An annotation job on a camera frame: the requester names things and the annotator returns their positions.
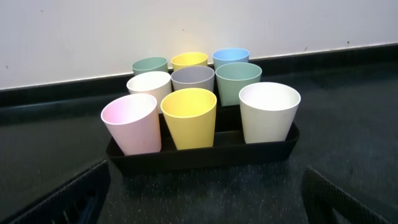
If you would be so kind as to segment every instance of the plastic cup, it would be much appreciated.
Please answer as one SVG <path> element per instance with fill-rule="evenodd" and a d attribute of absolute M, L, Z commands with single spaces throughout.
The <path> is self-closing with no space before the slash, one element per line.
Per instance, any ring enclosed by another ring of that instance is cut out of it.
<path fill-rule="evenodd" d="M 217 97 L 202 88 L 186 88 L 166 96 L 162 111 L 178 150 L 211 147 Z"/>
<path fill-rule="evenodd" d="M 301 100 L 287 85 L 260 82 L 239 93 L 244 141 L 285 141 Z"/>
<path fill-rule="evenodd" d="M 239 91 L 247 85 L 260 81 L 262 70 L 257 65 L 234 62 L 222 65 L 216 70 L 221 105 L 238 105 Z"/>
<path fill-rule="evenodd" d="M 240 48 L 228 48 L 217 50 L 213 54 L 214 69 L 234 62 L 249 62 L 249 51 Z"/>
<path fill-rule="evenodd" d="M 162 113 L 160 102 L 172 92 L 170 74 L 167 72 L 146 72 L 132 77 L 127 82 L 127 88 L 131 94 L 147 93 L 157 100 L 157 112 Z"/>
<path fill-rule="evenodd" d="M 214 70 L 205 66 L 181 68 L 172 73 L 172 83 L 175 91 L 184 88 L 203 88 L 213 91 L 214 79 Z"/>
<path fill-rule="evenodd" d="M 102 110 L 101 119 L 124 155 L 160 151 L 156 105 L 155 97 L 140 93 L 120 97 Z"/>
<path fill-rule="evenodd" d="M 151 57 L 137 61 L 132 66 L 134 75 L 139 75 L 146 72 L 168 72 L 167 59 L 162 57 Z"/>
<path fill-rule="evenodd" d="M 174 71 L 194 65 L 207 66 L 207 55 L 199 52 L 189 52 L 172 58 Z"/>

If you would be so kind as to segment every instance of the wall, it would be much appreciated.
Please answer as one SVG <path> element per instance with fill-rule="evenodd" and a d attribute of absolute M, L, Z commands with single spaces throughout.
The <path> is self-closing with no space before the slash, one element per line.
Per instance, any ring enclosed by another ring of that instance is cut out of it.
<path fill-rule="evenodd" d="M 258 58 L 398 42 L 397 21 L 397 0 L 0 0 L 0 89 L 189 51 Z"/>

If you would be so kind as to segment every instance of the pastel colored cup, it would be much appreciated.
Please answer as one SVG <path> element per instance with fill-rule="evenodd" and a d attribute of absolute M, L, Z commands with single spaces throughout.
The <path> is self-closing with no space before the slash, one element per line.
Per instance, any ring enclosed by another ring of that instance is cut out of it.
<path fill-rule="evenodd" d="M 244 141 L 285 141 L 292 125 L 300 94 L 287 85 L 254 83 L 239 93 Z"/>
<path fill-rule="evenodd" d="M 146 72 L 168 72 L 167 59 L 162 57 L 145 58 L 135 62 L 132 66 L 134 75 L 139 75 Z"/>
<path fill-rule="evenodd" d="M 214 70 L 205 66 L 181 68 L 172 73 L 172 83 L 175 91 L 185 88 L 204 88 L 213 91 L 214 79 Z"/>
<path fill-rule="evenodd" d="M 217 97 L 202 88 L 186 88 L 166 96 L 162 111 L 178 150 L 211 147 Z"/>
<path fill-rule="evenodd" d="M 172 58 L 174 71 L 194 65 L 207 66 L 207 55 L 200 52 L 189 52 Z"/>
<path fill-rule="evenodd" d="M 249 62 L 250 52 L 246 49 L 228 48 L 217 50 L 213 54 L 214 69 L 218 67 L 233 63 L 233 62 Z"/>
<path fill-rule="evenodd" d="M 162 113 L 160 102 L 172 92 L 171 77 L 167 72 L 146 72 L 132 77 L 127 82 L 127 89 L 131 94 L 147 93 L 154 96 L 158 102 L 157 111 Z"/>
<path fill-rule="evenodd" d="M 120 97 L 101 112 L 114 140 L 124 155 L 159 152 L 159 115 L 156 98 L 145 93 Z"/>
<path fill-rule="evenodd" d="M 216 70 L 221 105 L 238 105 L 239 91 L 261 79 L 262 70 L 257 65 L 244 62 L 228 63 Z"/>

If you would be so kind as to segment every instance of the blue cup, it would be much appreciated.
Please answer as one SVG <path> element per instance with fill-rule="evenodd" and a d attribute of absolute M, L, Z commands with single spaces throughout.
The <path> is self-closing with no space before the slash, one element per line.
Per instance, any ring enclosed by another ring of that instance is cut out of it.
<path fill-rule="evenodd" d="M 240 48 L 229 48 L 217 50 L 213 54 L 214 69 L 218 67 L 233 63 L 233 62 L 249 62 L 249 51 Z"/>

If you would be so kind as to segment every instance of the tray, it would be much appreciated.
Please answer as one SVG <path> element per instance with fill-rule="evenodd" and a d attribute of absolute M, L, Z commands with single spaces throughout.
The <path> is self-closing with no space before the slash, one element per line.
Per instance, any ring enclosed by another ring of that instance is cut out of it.
<path fill-rule="evenodd" d="M 262 164 L 287 159 L 299 140 L 293 123 L 286 141 L 246 144 L 243 138 L 239 105 L 217 108 L 213 147 L 177 150 L 164 116 L 159 115 L 162 150 L 125 156 L 111 138 L 106 153 L 124 175 L 197 167 Z"/>

